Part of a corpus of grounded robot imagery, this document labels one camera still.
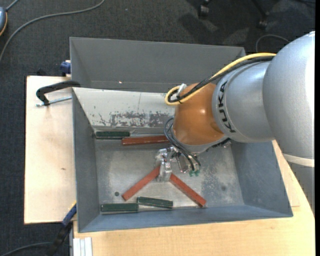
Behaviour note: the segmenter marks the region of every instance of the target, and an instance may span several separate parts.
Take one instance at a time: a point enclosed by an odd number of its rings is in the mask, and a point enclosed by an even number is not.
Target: black clamp
[[[41,87],[36,91],[35,95],[39,98],[39,100],[43,102],[44,106],[49,106],[50,101],[47,99],[45,94],[62,90],[65,88],[69,88],[69,87],[81,87],[81,86],[80,86],[80,83],[78,83],[77,81],[68,80],[68,81],[51,84],[45,87]]]

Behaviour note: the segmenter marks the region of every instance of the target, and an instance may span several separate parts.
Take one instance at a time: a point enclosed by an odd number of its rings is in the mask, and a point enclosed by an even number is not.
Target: red wooden stick
[[[190,199],[195,201],[200,207],[205,206],[207,201],[173,173],[170,176],[170,182],[185,193]]]
[[[127,201],[132,198],[139,190],[141,190],[145,185],[147,185],[150,181],[154,180],[160,171],[160,165],[153,169],[147,176],[138,181],[135,185],[133,185],[129,190],[122,194],[122,198]]]

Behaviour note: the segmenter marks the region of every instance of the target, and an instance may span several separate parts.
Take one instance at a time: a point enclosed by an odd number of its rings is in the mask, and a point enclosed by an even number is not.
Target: metal bracket
[[[158,182],[168,182],[172,174],[172,157],[176,153],[175,148],[160,149],[155,156],[155,165],[160,165],[159,176],[157,177]]]

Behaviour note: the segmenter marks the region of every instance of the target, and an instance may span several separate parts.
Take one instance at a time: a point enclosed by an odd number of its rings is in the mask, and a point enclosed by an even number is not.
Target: wooden stick
[[[138,181],[135,185],[133,185],[129,190],[122,194],[122,198],[127,201],[132,198],[139,190],[141,190],[145,185],[147,185],[150,181],[154,180],[160,171],[160,165],[153,169],[147,176]]]
[[[160,136],[149,136],[149,137],[133,137],[133,138],[123,138],[121,140],[123,146],[135,146],[135,145],[145,145],[145,144],[159,144],[159,143],[169,143],[168,139],[164,135]]]
[[[185,193],[191,200],[196,202],[200,207],[205,206],[207,201],[173,173],[170,176],[170,182]]]

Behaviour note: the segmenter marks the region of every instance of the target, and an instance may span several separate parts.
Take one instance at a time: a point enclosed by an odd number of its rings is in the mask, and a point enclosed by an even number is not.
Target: gray bin
[[[245,54],[241,47],[92,38],[71,38],[70,52],[72,79],[83,87],[159,93],[199,82]],[[165,145],[123,147],[119,140],[96,140],[74,92],[72,101],[79,232],[293,215],[272,143],[235,141],[200,154],[198,177],[174,173],[206,199],[204,208],[171,183],[154,180],[128,203],[137,196],[157,197],[173,200],[172,210],[101,214],[100,204],[124,203],[116,195],[152,171],[154,156]]]

